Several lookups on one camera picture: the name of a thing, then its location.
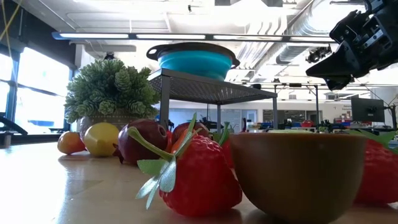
bowl handle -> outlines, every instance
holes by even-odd
[[[167,46],[167,45],[162,44],[162,45],[156,45],[156,46],[151,47],[151,48],[147,51],[147,58],[157,61],[159,52],[160,52],[161,50],[165,49],[166,46]]]
[[[238,59],[236,59],[236,57],[234,57],[234,59],[232,59],[233,66],[231,67],[231,69],[238,67],[240,64],[241,64],[241,62]]]

yellow lemon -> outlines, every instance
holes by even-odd
[[[115,125],[102,122],[87,129],[83,142],[92,156],[107,157],[116,150],[114,144],[118,144],[118,135],[119,129]]]

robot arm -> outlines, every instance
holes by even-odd
[[[306,73],[323,78],[330,90],[398,62],[398,0],[364,0],[366,12],[350,12],[329,36],[340,46]]]

ceiling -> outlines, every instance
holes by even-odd
[[[278,2],[281,3],[281,0],[28,0],[23,1],[22,7],[60,32],[254,35],[277,35],[284,32],[290,35],[328,35],[347,13],[363,8],[330,5],[330,0],[314,0],[309,7],[311,10],[305,10],[301,17],[292,22],[292,18],[310,1],[283,0],[283,7],[272,5]],[[103,58],[109,48],[122,49],[115,51],[122,51],[117,56],[128,65],[147,66],[157,70],[157,62],[147,59],[146,52],[154,45],[171,42],[173,41],[92,40],[78,44],[84,44],[89,54],[98,58]],[[306,68],[310,66],[305,57],[309,49],[319,45],[249,42],[214,44],[229,48],[241,61],[239,69],[231,70],[226,81],[270,83],[274,78],[279,78],[286,83],[324,83],[321,79],[305,75]],[[378,76],[373,73],[361,78],[359,82],[391,84],[391,79],[381,80]],[[289,99],[291,91],[286,88],[280,90],[279,95]],[[306,88],[295,91],[304,99],[313,98],[313,94],[309,94],[311,92]],[[344,91],[359,93],[359,90],[352,89]]]

apple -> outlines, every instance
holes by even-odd
[[[57,148],[60,152],[70,155],[75,152],[81,152],[86,149],[85,145],[80,139],[78,133],[67,131],[61,134],[58,139]]]
[[[151,152],[128,135],[127,129],[130,127],[137,128],[141,136],[149,143],[161,150],[166,150],[167,134],[165,128],[153,120],[137,119],[125,125],[119,133],[118,149],[121,162],[125,160],[136,166],[138,160],[159,158],[157,154]]]
[[[174,129],[172,135],[172,144],[174,144],[180,138],[181,134],[188,128],[188,126],[189,122],[180,124]],[[198,132],[198,135],[209,137],[209,130],[206,128],[206,126],[202,123],[196,122],[193,129],[197,130],[199,128],[201,128],[201,130]]]

